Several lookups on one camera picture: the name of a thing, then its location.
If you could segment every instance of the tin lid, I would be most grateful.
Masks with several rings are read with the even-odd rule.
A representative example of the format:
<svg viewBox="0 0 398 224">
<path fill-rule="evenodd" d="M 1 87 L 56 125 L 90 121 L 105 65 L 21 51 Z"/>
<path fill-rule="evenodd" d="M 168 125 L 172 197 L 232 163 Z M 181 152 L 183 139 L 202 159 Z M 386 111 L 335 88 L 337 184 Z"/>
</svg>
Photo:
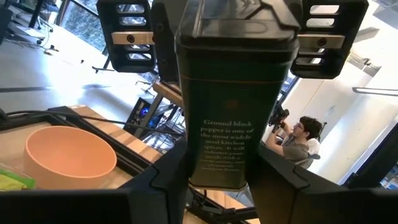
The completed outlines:
<svg viewBox="0 0 398 224">
<path fill-rule="evenodd" d="M 300 26 L 280 0 L 188 0 L 177 32 L 185 49 L 270 53 L 293 60 Z"/>
</svg>

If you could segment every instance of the orange bowl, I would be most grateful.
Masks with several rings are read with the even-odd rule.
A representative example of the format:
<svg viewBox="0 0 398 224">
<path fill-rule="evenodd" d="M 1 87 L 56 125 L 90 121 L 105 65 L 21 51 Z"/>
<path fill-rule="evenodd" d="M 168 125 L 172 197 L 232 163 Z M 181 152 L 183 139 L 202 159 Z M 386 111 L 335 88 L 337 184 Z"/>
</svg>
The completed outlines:
<svg viewBox="0 0 398 224">
<path fill-rule="evenodd" d="M 106 141 L 78 128 L 42 128 L 25 144 L 24 171 L 40 189 L 98 188 L 116 161 Z"/>
</svg>

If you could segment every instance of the glasses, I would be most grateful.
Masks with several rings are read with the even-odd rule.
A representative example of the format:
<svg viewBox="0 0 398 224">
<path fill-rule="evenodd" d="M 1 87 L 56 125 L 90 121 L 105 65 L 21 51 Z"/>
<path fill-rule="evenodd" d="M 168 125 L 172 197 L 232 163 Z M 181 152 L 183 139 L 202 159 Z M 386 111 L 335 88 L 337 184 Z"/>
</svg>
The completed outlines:
<svg viewBox="0 0 398 224">
<path fill-rule="evenodd" d="M 300 123 L 297 123 L 297 124 L 294 126 L 294 128 L 300 128 L 300 129 L 304 130 L 304 128 L 300 125 Z"/>
</svg>

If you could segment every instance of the wooden table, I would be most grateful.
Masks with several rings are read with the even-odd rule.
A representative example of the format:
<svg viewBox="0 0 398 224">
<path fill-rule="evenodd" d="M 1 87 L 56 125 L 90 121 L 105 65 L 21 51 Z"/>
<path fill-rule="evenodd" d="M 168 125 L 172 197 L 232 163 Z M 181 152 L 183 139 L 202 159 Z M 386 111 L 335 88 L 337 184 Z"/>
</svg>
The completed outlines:
<svg viewBox="0 0 398 224">
<path fill-rule="evenodd" d="M 93 116 L 96 118 L 103 118 L 98 113 L 93 111 L 87 106 L 71 106 L 71 108 L 76 111 L 78 114 Z M 98 129 L 103 132 L 109 134 L 119 142 L 125 144 L 131 150 L 139 153 L 141 156 L 145 157 L 147 160 L 151 162 L 155 162 L 158 158 L 161 157 L 161 153 L 151 148 L 150 146 L 143 143 L 138 138 L 129 134 L 125 130 L 116 126 L 115 124 L 105 123 L 102 121 L 93 121 L 87 120 L 92 125 L 96 126 Z M 14 167 L 23 171 L 22 164 L 22 155 L 24 152 L 24 144 L 28 135 L 35 130 L 40 128 L 50 126 L 48 123 L 39 123 L 33 124 L 30 126 L 24 126 L 17 129 L 12 129 L 8 131 L 0 132 L 0 142 L 1 142 L 1 150 L 0 150 L 0 162 L 5 165 Z M 115 189 L 132 179 L 132 176 L 125 173 L 123 170 L 119 168 L 115 168 L 109 176 L 109 179 L 101 186 L 104 189 Z M 244 208 L 245 206 L 239 203 L 237 200 L 231 198 L 226 195 L 222 191 L 208 190 L 207 197 L 216 201 L 220 205 L 225 208 Z M 260 223 L 258 219 L 250 220 L 250 223 Z M 205 223 L 201 219 L 192 215 L 189 212 L 185 213 L 184 216 L 184 224 L 202 224 Z"/>
<path fill-rule="evenodd" d="M 170 84 L 173 88 L 179 90 L 180 87 L 174 84 Z M 170 102 L 174 103 L 175 105 L 183 108 L 182 104 L 182 96 L 175 91 L 171 90 L 167 86 L 161 84 L 161 83 L 155 83 L 153 86 L 153 89 L 157 94 L 162 95 L 164 98 L 170 100 Z"/>
</svg>

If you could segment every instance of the camera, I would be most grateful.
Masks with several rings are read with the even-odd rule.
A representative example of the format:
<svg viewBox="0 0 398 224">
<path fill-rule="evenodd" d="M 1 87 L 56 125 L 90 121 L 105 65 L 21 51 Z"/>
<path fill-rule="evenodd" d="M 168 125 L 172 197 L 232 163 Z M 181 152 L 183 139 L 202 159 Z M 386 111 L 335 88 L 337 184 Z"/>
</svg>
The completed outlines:
<svg viewBox="0 0 398 224">
<path fill-rule="evenodd" d="M 276 104 L 274 110 L 271 113 L 271 117 L 269 118 L 268 125 L 280 125 L 280 122 L 288 117 L 288 115 L 288 109 L 283 109 L 281 104 Z"/>
</svg>

